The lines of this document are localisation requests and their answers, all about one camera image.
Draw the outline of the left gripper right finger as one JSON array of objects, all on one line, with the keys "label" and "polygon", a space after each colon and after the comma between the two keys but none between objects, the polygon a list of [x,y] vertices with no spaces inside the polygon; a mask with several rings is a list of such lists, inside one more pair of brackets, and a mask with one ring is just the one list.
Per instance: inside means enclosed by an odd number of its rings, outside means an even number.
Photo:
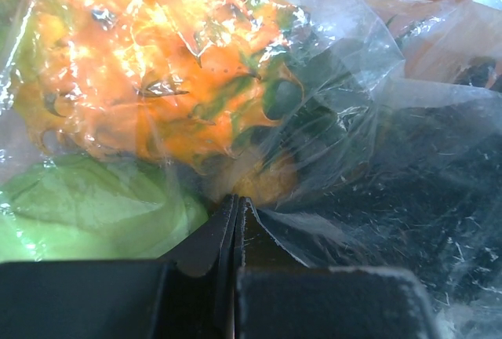
[{"label": "left gripper right finger", "polygon": [[258,221],[248,198],[235,226],[235,337],[437,338],[431,305],[402,268],[307,268]]}]

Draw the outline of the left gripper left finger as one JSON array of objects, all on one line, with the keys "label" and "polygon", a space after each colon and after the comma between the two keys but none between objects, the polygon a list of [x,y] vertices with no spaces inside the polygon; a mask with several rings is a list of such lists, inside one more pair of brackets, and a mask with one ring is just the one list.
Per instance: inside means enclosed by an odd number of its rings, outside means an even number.
[{"label": "left gripper left finger", "polygon": [[1,266],[4,338],[230,338],[238,198],[154,260]]}]

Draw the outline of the clear zip top bag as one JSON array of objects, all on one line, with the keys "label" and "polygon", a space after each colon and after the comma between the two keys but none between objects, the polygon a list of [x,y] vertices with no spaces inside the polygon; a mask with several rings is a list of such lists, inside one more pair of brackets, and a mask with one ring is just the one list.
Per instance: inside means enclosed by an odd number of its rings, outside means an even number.
[{"label": "clear zip top bag", "polygon": [[500,337],[500,10],[1,0],[1,335]]}]

